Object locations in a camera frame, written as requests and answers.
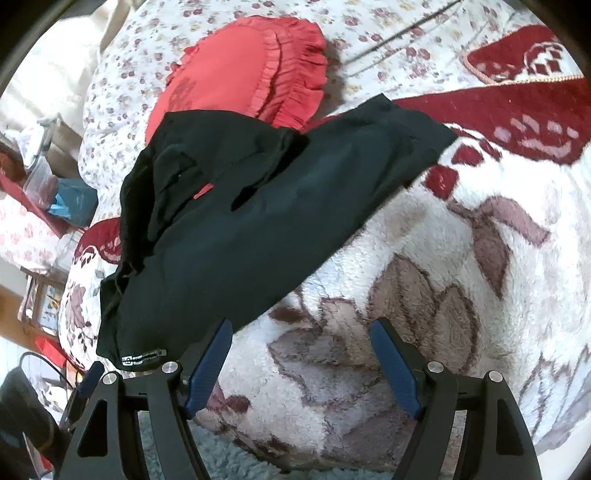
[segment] light blue rug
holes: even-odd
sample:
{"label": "light blue rug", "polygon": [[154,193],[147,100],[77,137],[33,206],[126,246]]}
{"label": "light blue rug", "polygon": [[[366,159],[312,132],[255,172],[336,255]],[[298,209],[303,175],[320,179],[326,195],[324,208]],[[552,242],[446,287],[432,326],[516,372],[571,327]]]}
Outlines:
{"label": "light blue rug", "polygon": [[[150,417],[140,413],[139,425],[150,480],[165,480],[150,428]],[[280,470],[237,446],[224,442],[213,433],[191,423],[191,432],[212,480],[391,480],[392,473],[334,469],[327,472],[291,472]]]}

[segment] fluffy blanket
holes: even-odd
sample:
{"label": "fluffy blanket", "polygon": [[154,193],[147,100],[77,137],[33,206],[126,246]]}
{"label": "fluffy blanket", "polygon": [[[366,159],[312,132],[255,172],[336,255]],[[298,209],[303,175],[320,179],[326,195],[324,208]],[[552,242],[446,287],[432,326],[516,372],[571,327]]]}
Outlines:
{"label": "fluffy blanket", "polygon": [[[554,39],[521,68],[557,54]],[[367,337],[386,316],[455,372],[502,372],[538,453],[564,443],[590,406],[591,92],[547,72],[550,81],[397,100],[460,138],[235,335],[201,425],[283,467],[394,469],[414,423]],[[100,280],[115,269],[117,239],[105,235],[80,246],[63,307],[61,341],[83,364],[94,357]],[[456,420],[443,473],[457,460]]]}

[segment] red tag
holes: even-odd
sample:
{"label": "red tag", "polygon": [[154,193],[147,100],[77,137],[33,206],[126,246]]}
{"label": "red tag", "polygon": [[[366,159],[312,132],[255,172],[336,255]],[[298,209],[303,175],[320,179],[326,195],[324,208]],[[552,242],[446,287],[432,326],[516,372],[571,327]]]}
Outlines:
{"label": "red tag", "polygon": [[207,185],[205,185],[201,190],[199,190],[198,193],[196,193],[193,196],[193,200],[197,200],[199,197],[202,197],[203,195],[205,195],[207,192],[209,192],[209,190],[211,190],[213,188],[213,183],[208,183]]}

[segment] heart-shaped pillow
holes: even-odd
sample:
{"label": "heart-shaped pillow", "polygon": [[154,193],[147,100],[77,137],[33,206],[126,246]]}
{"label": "heart-shaped pillow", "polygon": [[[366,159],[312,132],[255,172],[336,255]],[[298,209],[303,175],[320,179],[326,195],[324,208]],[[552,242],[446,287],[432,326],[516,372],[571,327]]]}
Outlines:
{"label": "heart-shaped pillow", "polygon": [[148,120],[149,142],[166,112],[229,110],[301,129],[326,83],[318,25],[297,18],[241,18],[185,49]]}

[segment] black t-shirt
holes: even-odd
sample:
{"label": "black t-shirt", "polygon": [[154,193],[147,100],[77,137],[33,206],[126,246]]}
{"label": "black t-shirt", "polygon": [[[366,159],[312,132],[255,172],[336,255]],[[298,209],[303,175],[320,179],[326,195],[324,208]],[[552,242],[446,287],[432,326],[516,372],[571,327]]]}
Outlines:
{"label": "black t-shirt", "polygon": [[233,112],[168,113],[121,190],[122,258],[101,286],[97,353],[145,370],[215,320],[244,327],[455,139],[383,95],[305,135]]}

